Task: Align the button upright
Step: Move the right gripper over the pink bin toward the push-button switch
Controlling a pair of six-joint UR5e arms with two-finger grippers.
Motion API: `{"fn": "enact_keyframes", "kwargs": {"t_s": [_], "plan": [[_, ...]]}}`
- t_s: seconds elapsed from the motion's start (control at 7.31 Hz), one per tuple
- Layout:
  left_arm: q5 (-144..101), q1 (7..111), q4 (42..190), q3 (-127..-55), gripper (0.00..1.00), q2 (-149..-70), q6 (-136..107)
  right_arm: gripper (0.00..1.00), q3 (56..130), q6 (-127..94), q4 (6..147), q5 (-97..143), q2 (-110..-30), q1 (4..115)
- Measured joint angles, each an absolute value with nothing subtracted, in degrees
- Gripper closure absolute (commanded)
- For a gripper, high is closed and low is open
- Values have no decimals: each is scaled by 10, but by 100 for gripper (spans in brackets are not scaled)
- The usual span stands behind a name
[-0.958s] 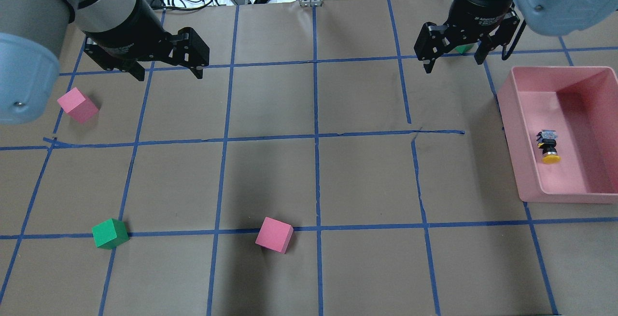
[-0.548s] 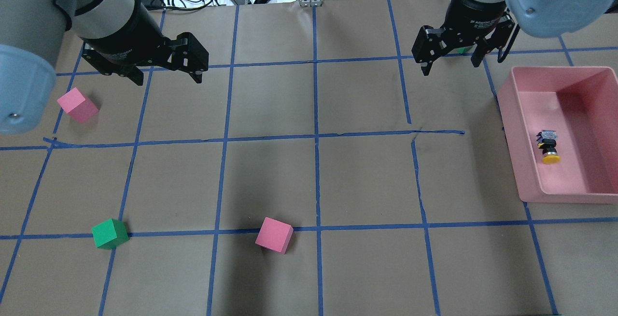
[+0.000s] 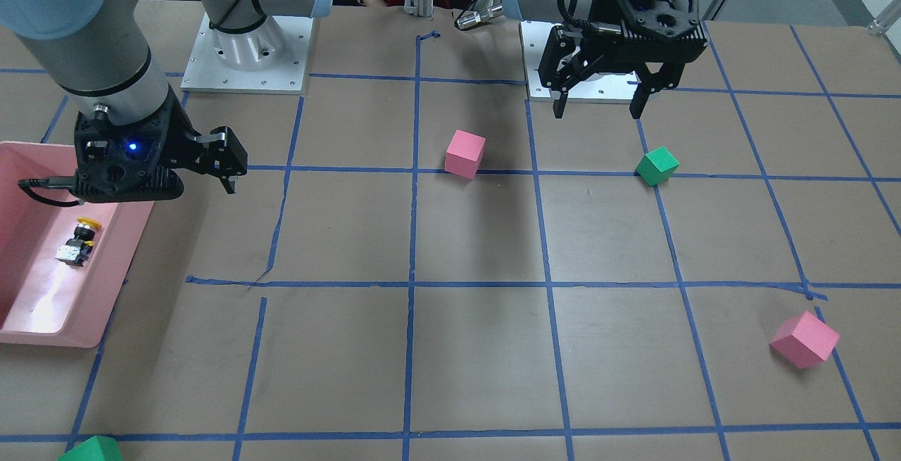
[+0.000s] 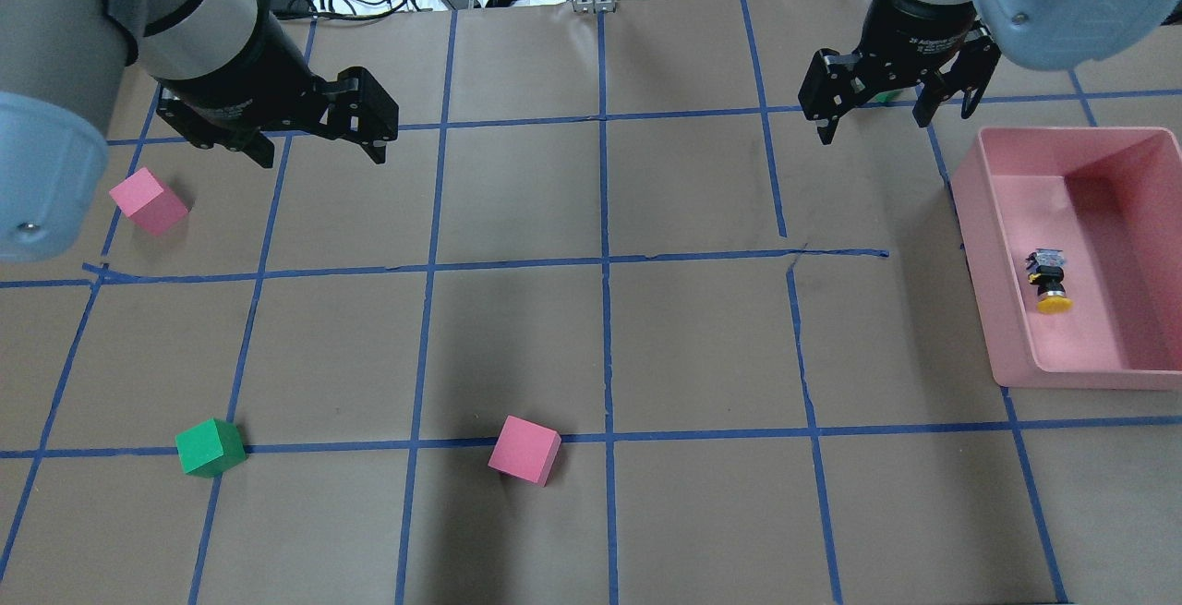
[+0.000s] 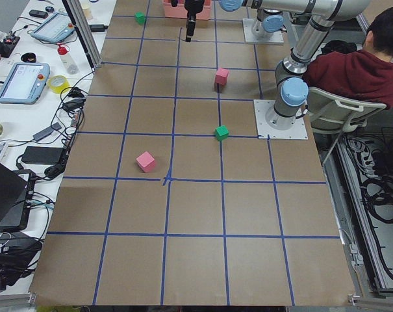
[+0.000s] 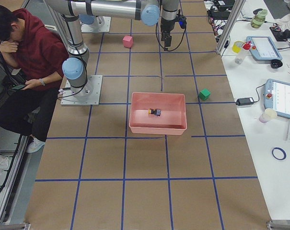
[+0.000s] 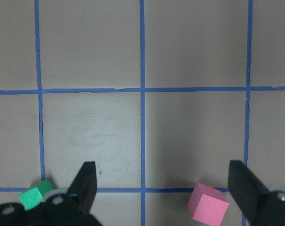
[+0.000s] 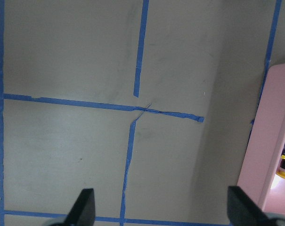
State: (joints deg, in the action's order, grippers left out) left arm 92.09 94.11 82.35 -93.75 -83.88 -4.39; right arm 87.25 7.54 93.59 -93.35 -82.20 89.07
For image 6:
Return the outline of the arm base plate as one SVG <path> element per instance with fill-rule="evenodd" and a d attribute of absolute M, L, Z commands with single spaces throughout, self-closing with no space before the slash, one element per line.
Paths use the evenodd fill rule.
<path fill-rule="evenodd" d="M 89 75 L 87 84 L 82 88 L 75 89 L 70 87 L 66 81 L 63 94 L 59 96 L 62 106 L 88 106 L 99 105 L 103 76 Z"/>

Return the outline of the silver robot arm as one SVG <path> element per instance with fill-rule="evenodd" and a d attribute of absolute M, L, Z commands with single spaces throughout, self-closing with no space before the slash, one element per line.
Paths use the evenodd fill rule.
<path fill-rule="evenodd" d="M 47 0 L 48 7 L 61 15 L 69 58 L 62 64 L 72 95 L 88 99 L 93 87 L 88 82 L 89 50 L 83 42 L 80 15 L 140 20 L 147 26 L 160 25 L 164 49 L 171 45 L 175 23 L 186 26 L 177 0 Z"/>

